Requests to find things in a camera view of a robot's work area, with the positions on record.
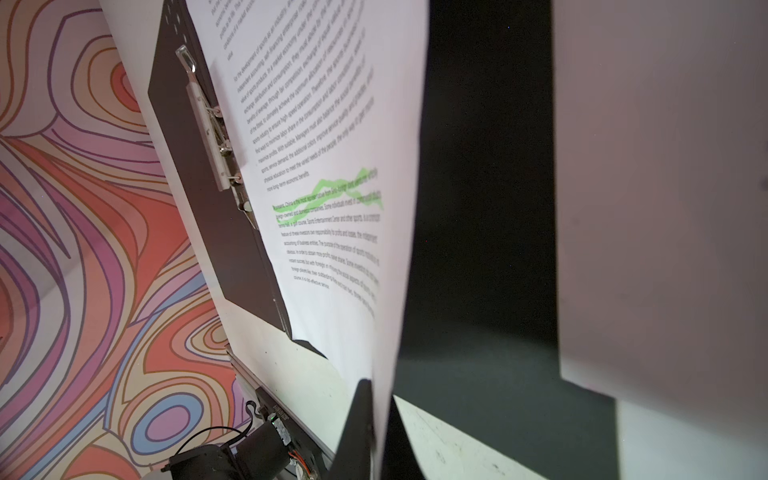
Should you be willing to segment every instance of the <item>orange wire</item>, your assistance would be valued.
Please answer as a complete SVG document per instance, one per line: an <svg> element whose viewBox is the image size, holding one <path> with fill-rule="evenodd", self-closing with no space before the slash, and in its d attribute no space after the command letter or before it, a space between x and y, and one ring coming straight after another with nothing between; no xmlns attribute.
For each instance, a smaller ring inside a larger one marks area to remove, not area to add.
<svg viewBox="0 0 768 480"><path fill-rule="evenodd" d="M292 458L295 458L299 463L301 463L301 466L304 468L304 471L306 472L306 476L310 476L310 468L306 466L306 462L304 461L304 458L302 458L301 455L296 450L293 450L292 452L288 452L288 455L290 455Z"/></svg>

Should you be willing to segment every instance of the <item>paper sheet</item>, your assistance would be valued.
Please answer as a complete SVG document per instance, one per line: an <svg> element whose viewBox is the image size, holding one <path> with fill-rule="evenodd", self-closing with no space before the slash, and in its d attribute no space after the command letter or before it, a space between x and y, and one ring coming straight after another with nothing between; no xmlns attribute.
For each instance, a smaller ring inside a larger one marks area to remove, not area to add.
<svg viewBox="0 0 768 480"><path fill-rule="evenodd" d="M412 243L425 0L188 0L294 339L386 427Z"/></svg>
<svg viewBox="0 0 768 480"><path fill-rule="evenodd" d="M553 6L563 377L768 431L768 3Z"/></svg>

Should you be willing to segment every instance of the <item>clipboard clip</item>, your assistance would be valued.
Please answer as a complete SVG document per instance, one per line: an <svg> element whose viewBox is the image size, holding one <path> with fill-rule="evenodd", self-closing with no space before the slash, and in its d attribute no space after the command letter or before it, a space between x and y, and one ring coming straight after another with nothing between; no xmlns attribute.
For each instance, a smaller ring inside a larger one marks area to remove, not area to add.
<svg viewBox="0 0 768 480"><path fill-rule="evenodd" d="M176 49L176 56L189 78L187 95L192 105L197 128L203 139L210 167L214 173L216 186L219 191L232 190L237 209L248 217L254 229L259 230L256 218L253 215L253 208L248 200L248 194L245 191L243 177L240 175L237 161L234 158L232 144L227 136L227 128L224 125L221 109L218 105L210 106L205 93L203 93L203 89L197 82L197 76L195 75L197 63L192 58L189 48L186 45L181 45Z"/></svg>

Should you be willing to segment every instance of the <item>wall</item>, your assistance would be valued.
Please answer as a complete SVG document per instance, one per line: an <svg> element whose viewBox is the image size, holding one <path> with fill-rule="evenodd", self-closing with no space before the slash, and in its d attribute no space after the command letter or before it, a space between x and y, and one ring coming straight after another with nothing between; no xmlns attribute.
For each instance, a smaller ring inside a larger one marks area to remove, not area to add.
<svg viewBox="0 0 768 480"><path fill-rule="evenodd" d="M0 477L139 478L243 423L226 337L98 3L0 22Z"/></svg>

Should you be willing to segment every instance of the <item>psychedelic patterned wall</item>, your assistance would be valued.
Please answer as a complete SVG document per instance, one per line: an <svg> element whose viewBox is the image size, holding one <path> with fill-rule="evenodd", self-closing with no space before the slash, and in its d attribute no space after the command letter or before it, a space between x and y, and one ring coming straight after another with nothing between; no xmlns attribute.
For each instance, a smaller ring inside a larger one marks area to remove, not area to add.
<svg viewBox="0 0 768 480"><path fill-rule="evenodd" d="M0 478L139 478L243 423L226 338L97 0L0 22Z"/></svg>

